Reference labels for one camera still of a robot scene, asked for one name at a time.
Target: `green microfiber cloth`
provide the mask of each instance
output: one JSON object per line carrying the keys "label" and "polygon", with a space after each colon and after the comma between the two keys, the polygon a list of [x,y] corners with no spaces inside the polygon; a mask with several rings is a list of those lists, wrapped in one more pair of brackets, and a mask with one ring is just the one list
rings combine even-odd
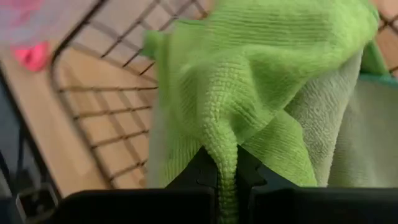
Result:
{"label": "green microfiber cloth", "polygon": [[367,1],[224,0],[204,21],[149,34],[144,53],[156,59],[167,115],[161,185],[204,145],[220,172],[221,222],[235,222],[237,144],[252,145],[250,153],[292,182],[316,185],[302,127],[284,108],[308,79],[338,69],[376,30]]}
{"label": "green microfiber cloth", "polygon": [[367,73],[376,76],[391,75],[375,40],[368,43],[368,45],[364,48],[361,73]]}
{"label": "green microfiber cloth", "polygon": [[[319,187],[326,187],[328,185],[337,136],[343,114],[352,92],[354,92],[359,75],[361,56],[361,52],[354,54],[339,69],[309,80],[285,108],[303,127],[304,143],[307,147]],[[159,187],[159,175],[167,160],[167,151],[165,150],[165,133],[167,132],[164,124],[165,117],[167,115],[160,110],[159,103],[156,101],[150,132],[150,160],[147,163],[148,173],[146,181],[148,188]],[[261,140],[262,138],[254,136],[253,139]],[[285,161],[293,161],[294,159],[299,161],[300,158],[296,154],[289,154],[288,156],[291,159],[286,159],[286,157],[283,159],[278,159],[278,157],[270,158],[267,156],[268,151],[262,151],[262,147],[256,146],[267,144],[266,142],[261,143],[256,142],[256,140],[246,142],[243,144],[246,149],[260,149],[257,156],[263,152],[262,161],[267,166],[283,174],[285,178],[295,178],[291,177],[291,175],[294,176],[294,172],[292,172],[294,168],[283,166],[283,163]],[[284,153],[273,154],[285,156]]]}
{"label": "green microfiber cloth", "polygon": [[398,187],[398,83],[361,76],[344,113],[329,186]]}

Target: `pink object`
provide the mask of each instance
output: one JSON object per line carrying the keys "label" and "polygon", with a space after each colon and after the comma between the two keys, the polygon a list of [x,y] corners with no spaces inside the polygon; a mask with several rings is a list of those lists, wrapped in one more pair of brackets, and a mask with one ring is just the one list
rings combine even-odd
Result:
{"label": "pink object", "polygon": [[47,41],[33,47],[13,48],[11,50],[19,63],[32,72],[38,72],[43,69],[49,57],[49,44]]}
{"label": "pink object", "polygon": [[[11,12],[8,17],[8,27],[28,30],[32,13],[37,12],[43,0],[0,0],[0,7]],[[11,50],[16,60],[32,72],[43,69],[47,63],[49,45],[47,41],[41,41],[33,45],[15,45]]]}

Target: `wire grid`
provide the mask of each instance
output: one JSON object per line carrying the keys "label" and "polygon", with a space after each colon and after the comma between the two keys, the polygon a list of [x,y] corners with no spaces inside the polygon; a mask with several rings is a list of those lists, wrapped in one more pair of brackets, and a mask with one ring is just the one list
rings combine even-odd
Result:
{"label": "wire grid", "polygon": [[[107,0],[97,1],[91,11],[80,22],[80,24],[62,42],[60,47],[56,50],[55,56],[53,58],[51,66],[52,85],[58,92],[58,95],[67,113],[73,118],[73,123],[75,124],[77,131],[81,135],[89,152],[93,156],[99,171],[103,175],[105,181],[109,184],[110,188],[120,188],[118,184],[115,184],[115,181],[118,178],[128,174],[132,170],[139,170],[142,175],[144,175],[146,172],[146,158],[140,157],[138,152],[139,149],[132,144],[130,140],[134,142],[136,138],[144,136],[146,139],[145,141],[147,141],[149,127],[144,124],[142,117],[139,116],[139,112],[151,110],[152,106],[150,105],[150,100],[145,97],[145,94],[141,93],[147,93],[148,91],[156,90],[157,82],[153,76],[148,75],[149,70],[154,65],[153,61],[147,59],[146,65],[141,67],[141,69],[130,66],[135,61],[140,61],[141,58],[139,53],[142,50],[142,43],[137,44],[134,41],[135,38],[142,37],[142,31],[144,30],[155,29],[167,32],[172,27],[173,21],[178,17],[185,17],[187,12],[187,14],[190,15],[190,18],[194,19],[207,16],[205,9],[208,9],[208,7],[206,7],[204,3],[206,0],[176,0],[180,3],[180,6],[177,8],[170,6],[172,1],[173,0],[150,0],[150,3],[143,7],[137,15],[131,15],[131,20],[122,21],[123,24],[128,23],[128,26],[121,26],[123,28],[116,26],[120,25],[120,23],[107,24],[107,21],[96,20],[97,14],[106,12],[107,8],[110,8],[110,10],[112,8],[111,2],[108,2]],[[153,26],[154,15],[159,15],[159,9],[166,16],[161,17],[160,20],[158,18],[156,23],[157,25]],[[88,28],[96,30],[99,34],[110,38],[112,40],[111,43],[101,46],[101,49],[99,49],[98,47],[91,47],[90,43],[82,44],[76,42],[76,39],[78,39],[80,35],[84,35],[85,29]],[[390,45],[382,45],[386,42],[393,42],[393,46],[395,46],[397,49],[395,52],[398,52],[398,9],[395,16],[385,16],[383,13],[381,13],[379,32],[380,35],[377,37],[377,41],[379,42],[379,45],[381,45],[384,56],[388,58],[387,64],[391,70],[391,73],[396,73],[396,75],[398,75],[398,58],[395,58],[389,54],[389,49],[391,47]],[[111,57],[114,52],[120,49],[120,46],[123,49],[131,50],[127,54],[128,57]],[[155,86],[96,86],[86,85],[80,82],[77,82],[74,85],[62,86],[59,81],[59,74],[56,72],[56,67],[58,66],[60,55],[69,48],[77,49],[82,54],[90,55],[90,57],[92,56],[94,58],[104,60],[117,68],[121,68],[129,72],[129,74],[133,76],[139,77],[154,84]],[[72,76],[74,76],[76,79],[78,79],[76,76],[81,75],[84,74],[79,73],[76,75],[72,72]],[[140,106],[131,103],[131,100],[129,99],[129,93],[132,92],[138,93],[138,97],[144,103]],[[100,110],[77,113],[72,106],[73,100],[67,97],[69,93],[94,95],[94,100],[99,104]],[[107,100],[107,98],[104,96],[107,93],[114,93],[117,95],[122,106],[120,106],[118,109],[112,108],[110,106],[110,104],[113,103],[112,100]],[[139,127],[139,130],[127,133],[123,128],[123,124],[116,118],[117,115],[122,113],[129,114]],[[90,133],[81,122],[94,117],[103,117],[108,119],[115,130],[116,135],[114,135],[113,138],[100,138],[96,141],[93,140],[92,136],[90,136]],[[132,162],[127,167],[119,169],[116,172],[110,172],[108,167],[109,165],[107,165],[103,158],[98,155],[98,150],[103,146],[109,146],[114,143],[123,144],[130,155],[134,158],[135,162]]]}
{"label": "wire grid", "polygon": [[398,4],[383,6],[390,7],[390,11],[379,11],[379,35],[376,39],[391,74],[398,78]]}

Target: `wooden floor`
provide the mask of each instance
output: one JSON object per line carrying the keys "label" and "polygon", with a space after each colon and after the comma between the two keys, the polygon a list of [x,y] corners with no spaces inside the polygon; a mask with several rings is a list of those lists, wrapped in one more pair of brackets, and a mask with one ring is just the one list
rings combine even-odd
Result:
{"label": "wooden floor", "polygon": [[[174,12],[188,2],[188,0],[164,1],[168,2]],[[201,4],[209,8],[210,4],[207,1],[209,0],[201,0]],[[398,14],[398,0],[373,1],[388,19]],[[97,28],[104,25],[121,34],[152,1],[139,2],[140,4],[130,0],[111,1],[111,5],[104,8],[93,22],[97,24]],[[76,14],[75,21],[81,16],[82,13]],[[199,18],[198,11],[194,7],[189,7],[184,16]],[[147,23],[156,29],[169,18],[170,14],[157,6],[156,10],[149,14]],[[138,57],[123,69],[83,53],[78,46],[84,45],[101,55],[114,42],[111,35],[98,32],[97,28],[88,26],[84,29],[74,40],[74,43],[78,44],[77,47],[70,47],[61,56],[55,77],[59,89],[94,90],[117,87],[125,91],[101,91],[100,97],[95,91],[64,91],[63,95],[72,109],[73,117],[76,118],[74,121],[60,104],[59,96],[52,90],[47,72],[29,74],[18,66],[8,53],[5,51],[1,53],[9,85],[64,196],[84,189],[108,187],[89,153],[87,142],[82,141],[74,123],[79,124],[88,143],[94,146],[92,150],[106,167],[106,172],[109,175],[123,173],[113,179],[116,187],[140,188],[145,185],[145,169],[131,169],[131,166],[147,158],[147,134],[117,138],[121,135],[133,136],[134,133],[150,129],[151,109],[147,107],[152,104],[156,90],[127,91],[126,88],[156,86],[151,81],[155,79],[153,68],[146,71],[144,77],[136,74],[147,68],[152,61]],[[141,47],[144,30],[145,27],[137,26],[126,39],[129,43]],[[377,41],[388,66],[397,66],[398,35],[387,29],[377,37]],[[127,62],[136,50],[126,44],[119,43],[106,59],[121,64]],[[114,141],[104,144],[104,141],[110,139]]]}

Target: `black wire rack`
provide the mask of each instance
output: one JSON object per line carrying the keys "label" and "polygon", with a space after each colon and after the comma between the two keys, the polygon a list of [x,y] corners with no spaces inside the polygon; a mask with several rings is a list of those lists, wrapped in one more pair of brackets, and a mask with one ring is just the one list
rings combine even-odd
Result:
{"label": "black wire rack", "polygon": [[[142,175],[146,172],[145,163],[147,158],[140,157],[139,149],[132,142],[141,137],[144,137],[145,141],[147,141],[149,126],[143,121],[140,113],[148,113],[148,111],[152,109],[152,102],[146,96],[148,93],[156,91],[157,82],[152,75],[149,75],[154,62],[150,61],[148,58],[145,59],[146,65],[142,66],[141,69],[130,66],[142,59],[142,56],[139,55],[142,50],[142,43],[134,42],[134,38],[142,36],[145,30],[161,30],[167,32],[172,28],[173,22],[179,17],[188,16],[191,19],[206,17],[209,8],[208,2],[210,2],[210,0],[148,0],[146,2],[146,6],[143,7],[139,13],[131,15],[130,21],[122,21],[123,24],[127,24],[123,29],[118,29],[116,25],[120,25],[119,23],[109,24],[107,21],[99,21],[97,19],[99,14],[106,13],[107,10],[112,10],[112,4],[115,3],[115,1],[97,1],[76,28],[72,30],[70,35],[60,44],[59,48],[55,51],[51,64],[50,79],[53,89],[58,94],[67,114],[73,120],[77,132],[84,141],[88,151],[93,156],[96,165],[110,188],[119,188],[120,186],[115,180],[124,175],[128,175],[132,170],[138,170]],[[178,7],[173,7],[173,3],[176,2],[178,3]],[[154,25],[154,17],[159,14],[165,16],[155,18],[156,22]],[[96,35],[103,35],[104,38],[111,41],[107,46],[102,45],[100,47],[91,47],[89,46],[90,44],[82,44],[76,41],[79,39],[79,36],[84,35],[88,29],[95,31]],[[397,38],[396,44],[398,48],[398,15],[386,17],[381,14],[379,31],[382,34],[386,30],[392,31],[395,35],[394,38]],[[79,51],[81,54],[89,55],[98,60],[104,60],[112,66],[127,71],[133,77],[138,77],[141,80],[145,80],[147,83],[151,83],[151,85],[135,86],[131,84],[131,86],[98,86],[77,81],[73,85],[65,86],[61,84],[60,74],[57,72],[57,68],[60,66],[60,61],[62,61],[62,54],[72,48]],[[113,53],[120,48],[129,51],[126,54],[127,57],[112,57]],[[394,64],[394,62],[389,63],[389,66],[391,67],[392,73],[397,72],[398,60],[396,64]],[[84,72],[76,74],[75,72],[69,71],[69,75],[74,76],[74,79],[78,80],[80,76],[86,74],[84,74]],[[93,96],[94,100],[99,105],[98,110],[84,112],[75,111],[72,106],[74,102],[68,97],[71,93]],[[112,102],[112,100],[107,100],[105,97],[105,95],[110,93],[117,96],[118,100],[121,102],[119,108],[115,109],[110,106],[114,102]],[[131,93],[137,93],[142,103],[137,104],[131,102]],[[117,119],[117,116],[120,114],[128,114],[139,127],[138,130],[130,133],[126,132],[123,128],[125,124]],[[82,122],[84,123],[85,120],[95,117],[102,117],[109,121],[111,124],[110,128],[113,128],[115,132],[113,138],[93,139],[90,132],[82,125]],[[109,166],[104,162],[103,157],[98,155],[98,150],[101,147],[115,143],[122,144],[134,158],[135,162],[132,162],[129,166],[119,169],[116,172],[111,172]]]}

